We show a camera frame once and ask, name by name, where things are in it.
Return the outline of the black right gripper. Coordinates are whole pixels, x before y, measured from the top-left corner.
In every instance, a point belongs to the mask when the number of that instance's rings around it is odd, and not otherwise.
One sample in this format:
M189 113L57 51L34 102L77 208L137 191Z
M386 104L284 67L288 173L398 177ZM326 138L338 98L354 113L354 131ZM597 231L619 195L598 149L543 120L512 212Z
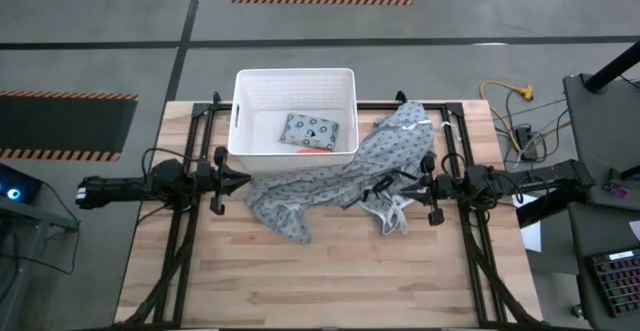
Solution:
M436 155L433 151L428 151L422 159L422 169L428 178L427 189L430 195L431 211L428 214L428 221L431 226L439 226L444 221L443 209L439 206L439 200L442 199L440 185L437 178L434 176ZM423 196L421 193L415 193L413 191L419 191L423 188L420 182L411 184L401 189L400 196L420 203L423 202Z

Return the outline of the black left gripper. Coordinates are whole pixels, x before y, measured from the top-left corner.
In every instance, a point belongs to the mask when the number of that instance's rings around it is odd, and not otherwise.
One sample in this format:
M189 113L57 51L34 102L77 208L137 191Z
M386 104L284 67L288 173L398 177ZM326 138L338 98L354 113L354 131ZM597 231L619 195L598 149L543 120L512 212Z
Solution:
M210 202L210 210L216 215L225 214L225 206L222 203L222 194L225 181L223 167L226 165L227 156L227 149L224 146L218 146L214 152L214 164L211 164L206 159L199 160L197 163L197 193L214 193ZM231 185L228 188L228 194L231 195L248 184L248 181L251 180L252 176L244 172L229 170L228 178L246 181Z

